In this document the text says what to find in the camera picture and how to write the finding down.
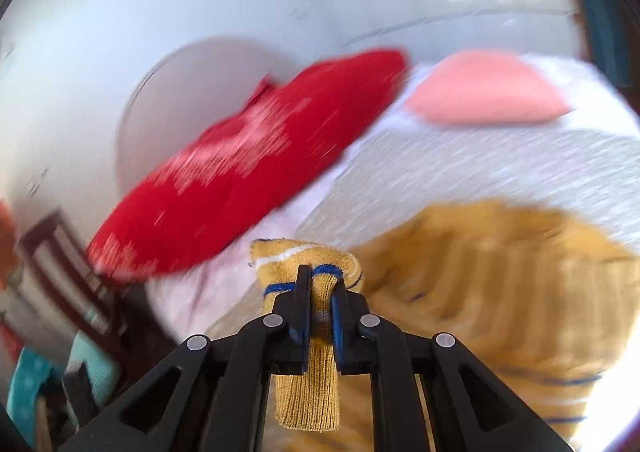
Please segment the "beige spotted quilt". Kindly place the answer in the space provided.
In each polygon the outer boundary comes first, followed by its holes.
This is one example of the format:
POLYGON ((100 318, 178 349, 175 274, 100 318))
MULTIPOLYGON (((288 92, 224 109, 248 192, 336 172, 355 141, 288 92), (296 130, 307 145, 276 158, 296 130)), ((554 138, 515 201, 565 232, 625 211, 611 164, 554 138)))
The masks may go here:
POLYGON ((285 207, 292 237, 349 248, 433 203, 501 199, 559 208, 639 248, 639 142, 549 128, 376 134, 328 183, 285 207))

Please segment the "yellow striped knit sweater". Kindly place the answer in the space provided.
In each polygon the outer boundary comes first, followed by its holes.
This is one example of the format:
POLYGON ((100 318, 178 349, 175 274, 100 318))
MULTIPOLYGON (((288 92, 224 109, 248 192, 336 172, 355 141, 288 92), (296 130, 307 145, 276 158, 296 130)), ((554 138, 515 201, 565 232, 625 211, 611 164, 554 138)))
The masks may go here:
POLYGON ((500 201, 434 204, 367 242, 339 251, 258 239, 250 261, 271 310, 311 268, 309 370, 276 380, 278 422, 294 450, 360 451, 366 388, 337 375, 329 301, 344 284, 406 331, 462 340, 570 443, 590 425, 588 399, 622 357, 639 317, 639 258, 559 210, 500 201))

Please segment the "red embroidered pillow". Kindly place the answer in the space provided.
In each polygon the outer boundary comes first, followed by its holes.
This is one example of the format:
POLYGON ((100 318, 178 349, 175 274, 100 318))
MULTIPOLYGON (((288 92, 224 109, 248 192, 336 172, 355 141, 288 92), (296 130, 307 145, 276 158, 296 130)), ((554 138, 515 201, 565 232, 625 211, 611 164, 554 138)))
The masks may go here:
POLYGON ((188 270, 221 253, 340 159, 390 107, 408 71, 398 48, 314 63, 258 83, 241 112, 156 167, 87 247, 121 283, 188 270))

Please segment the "pink small pillow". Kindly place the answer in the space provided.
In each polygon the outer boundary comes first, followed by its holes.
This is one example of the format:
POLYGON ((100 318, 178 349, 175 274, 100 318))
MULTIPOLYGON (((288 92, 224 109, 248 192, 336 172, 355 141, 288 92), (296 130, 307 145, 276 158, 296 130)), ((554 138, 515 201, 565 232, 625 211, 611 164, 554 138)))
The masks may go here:
POLYGON ((570 112, 540 71, 498 51, 462 51, 444 58, 410 93, 405 108, 439 126, 533 125, 570 112))

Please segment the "dark wooden chair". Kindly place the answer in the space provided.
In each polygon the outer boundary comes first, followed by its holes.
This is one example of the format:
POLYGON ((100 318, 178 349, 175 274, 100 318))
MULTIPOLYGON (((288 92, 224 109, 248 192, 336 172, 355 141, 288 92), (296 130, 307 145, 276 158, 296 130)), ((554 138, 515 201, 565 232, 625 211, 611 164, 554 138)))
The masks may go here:
POLYGON ((85 366, 100 409, 174 350, 140 285, 96 271, 64 213, 50 212, 16 243, 44 296, 76 329, 70 366, 85 366))

